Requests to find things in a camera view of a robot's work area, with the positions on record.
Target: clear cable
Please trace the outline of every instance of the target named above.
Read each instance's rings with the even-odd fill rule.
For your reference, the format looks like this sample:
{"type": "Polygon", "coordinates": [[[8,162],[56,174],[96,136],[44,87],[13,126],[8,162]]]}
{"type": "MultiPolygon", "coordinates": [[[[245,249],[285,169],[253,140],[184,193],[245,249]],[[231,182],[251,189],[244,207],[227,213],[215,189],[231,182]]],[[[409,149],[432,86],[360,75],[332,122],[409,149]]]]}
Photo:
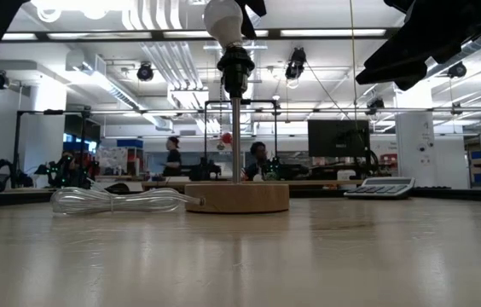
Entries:
{"type": "Polygon", "coordinates": [[[53,212],[86,214],[106,211],[172,211],[181,203],[204,205],[205,200],[159,188],[140,194],[117,195],[105,189],[62,188],[51,196],[53,212]]]}

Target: computer monitor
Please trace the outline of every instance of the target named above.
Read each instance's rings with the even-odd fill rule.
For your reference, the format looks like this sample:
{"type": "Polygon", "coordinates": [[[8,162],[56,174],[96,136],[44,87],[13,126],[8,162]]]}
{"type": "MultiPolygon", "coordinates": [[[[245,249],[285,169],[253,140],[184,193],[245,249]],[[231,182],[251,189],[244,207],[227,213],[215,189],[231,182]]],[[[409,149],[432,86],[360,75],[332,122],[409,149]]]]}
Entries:
{"type": "Polygon", "coordinates": [[[309,120],[309,156],[367,157],[367,120],[309,120]]]}

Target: lamp base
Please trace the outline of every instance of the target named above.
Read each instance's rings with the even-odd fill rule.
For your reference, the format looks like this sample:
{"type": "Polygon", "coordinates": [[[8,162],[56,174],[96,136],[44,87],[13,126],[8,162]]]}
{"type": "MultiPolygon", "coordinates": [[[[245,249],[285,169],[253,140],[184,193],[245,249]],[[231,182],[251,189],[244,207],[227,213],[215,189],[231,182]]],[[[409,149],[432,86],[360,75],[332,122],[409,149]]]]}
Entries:
{"type": "Polygon", "coordinates": [[[205,199],[203,206],[186,204],[189,212],[271,213],[290,209],[287,184],[189,184],[185,194],[205,199]]]}

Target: light bulb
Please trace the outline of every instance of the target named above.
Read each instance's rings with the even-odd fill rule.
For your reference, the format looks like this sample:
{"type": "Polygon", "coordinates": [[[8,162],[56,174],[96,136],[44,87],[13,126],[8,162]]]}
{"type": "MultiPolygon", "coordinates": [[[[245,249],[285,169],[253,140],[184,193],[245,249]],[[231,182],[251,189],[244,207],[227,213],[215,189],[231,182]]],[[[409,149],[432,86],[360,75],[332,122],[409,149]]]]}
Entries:
{"type": "Polygon", "coordinates": [[[203,15],[208,33],[222,48],[232,43],[242,43],[242,10],[235,0],[211,0],[203,15]]]}

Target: man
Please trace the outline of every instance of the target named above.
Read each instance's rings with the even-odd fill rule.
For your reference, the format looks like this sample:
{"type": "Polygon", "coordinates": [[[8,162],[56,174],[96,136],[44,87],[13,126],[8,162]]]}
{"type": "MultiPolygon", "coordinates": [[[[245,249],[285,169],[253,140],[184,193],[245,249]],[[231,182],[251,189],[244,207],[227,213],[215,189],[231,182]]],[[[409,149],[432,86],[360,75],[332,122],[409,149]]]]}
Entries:
{"type": "Polygon", "coordinates": [[[250,147],[250,154],[256,158],[256,163],[244,168],[244,178],[248,181],[263,180],[266,172],[266,166],[270,164],[267,159],[267,149],[262,142],[254,142],[250,147]]]}
{"type": "Polygon", "coordinates": [[[179,142],[180,140],[175,136],[171,136],[166,140],[166,150],[169,151],[169,155],[166,158],[165,169],[163,170],[164,177],[181,175],[182,156],[178,151],[179,142]]]}

